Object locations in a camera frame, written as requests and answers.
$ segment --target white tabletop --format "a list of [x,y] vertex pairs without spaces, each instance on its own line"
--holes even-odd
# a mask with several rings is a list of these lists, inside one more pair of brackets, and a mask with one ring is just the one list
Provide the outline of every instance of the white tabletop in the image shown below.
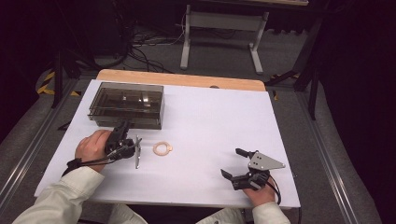
[[[89,106],[102,81],[93,80],[78,107],[64,139],[37,187],[57,182],[66,163],[74,159],[78,142],[98,129],[89,120]],[[165,108],[161,130],[130,130],[143,138],[140,168],[134,157],[106,166],[105,181],[91,200],[106,203],[148,203],[209,207],[250,207],[242,190],[233,190],[220,169],[232,175],[248,171],[248,159],[235,154],[240,147],[286,164],[271,171],[279,185],[283,207],[300,207],[289,161],[266,91],[236,91],[164,86]],[[167,156],[153,153],[152,146],[167,141]]]

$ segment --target wooden table edge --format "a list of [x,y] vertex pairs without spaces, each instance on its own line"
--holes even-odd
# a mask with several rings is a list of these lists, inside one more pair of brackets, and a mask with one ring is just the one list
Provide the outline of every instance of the wooden table edge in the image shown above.
[[101,70],[98,80],[134,82],[155,85],[178,85],[191,87],[219,87],[226,90],[239,91],[266,91],[260,80],[229,78],[229,77],[202,77],[181,74],[151,73],[125,70]]

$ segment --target metal stand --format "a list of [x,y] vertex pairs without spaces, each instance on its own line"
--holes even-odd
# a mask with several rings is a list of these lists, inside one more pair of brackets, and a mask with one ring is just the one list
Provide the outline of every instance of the metal stand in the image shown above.
[[318,93],[318,60],[313,59],[312,49],[315,46],[322,21],[323,18],[317,18],[315,21],[315,24],[309,32],[309,35],[304,42],[303,48],[301,49],[293,68],[280,77],[265,82],[266,86],[274,86],[275,84],[300,73],[300,76],[294,83],[293,88],[295,91],[304,91],[309,82],[312,80],[313,82],[311,84],[311,92],[309,93],[308,103],[308,111],[312,120],[315,120],[315,105]]
[[181,54],[180,68],[186,70],[189,64],[190,54],[190,30],[191,27],[205,27],[217,29],[233,29],[244,31],[256,31],[256,39],[254,43],[249,44],[250,54],[256,69],[256,73],[262,74],[262,64],[260,62],[257,48],[262,40],[262,33],[265,24],[268,21],[268,12],[264,12],[262,16],[240,16],[240,15],[226,15],[218,13],[205,13],[191,11],[191,6],[187,5],[186,9],[186,24],[184,31],[184,45]]
[[83,56],[75,53],[73,50],[59,50],[55,55],[55,95],[53,98],[52,108],[55,108],[63,98],[64,71],[70,78],[79,78],[81,75],[76,60],[84,62],[95,70],[100,71],[102,69],[98,64],[85,59]]

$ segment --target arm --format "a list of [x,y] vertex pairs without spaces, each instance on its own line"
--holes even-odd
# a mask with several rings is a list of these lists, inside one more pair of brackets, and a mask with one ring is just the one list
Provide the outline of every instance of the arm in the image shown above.
[[[105,143],[110,131],[96,131],[81,140],[76,158],[82,161],[105,156]],[[80,167],[63,176],[61,180],[44,189],[35,204],[24,211],[14,223],[77,223],[84,201],[93,195],[104,177],[99,174],[104,165]]]
[[275,202],[275,192],[269,187],[263,187],[258,190],[244,189],[254,205],[253,218],[255,223],[260,224],[290,224],[288,218],[280,210]]

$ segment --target white sleeve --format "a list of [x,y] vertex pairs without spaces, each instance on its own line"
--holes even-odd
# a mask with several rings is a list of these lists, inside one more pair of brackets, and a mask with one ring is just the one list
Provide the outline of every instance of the white sleeve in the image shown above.
[[90,167],[80,167],[51,184],[35,204],[13,223],[77,223],[82,203],[93,195],[105,177]]
[[290,224],[277,203],[265,203],[253,208],[253,218],[257,224]]

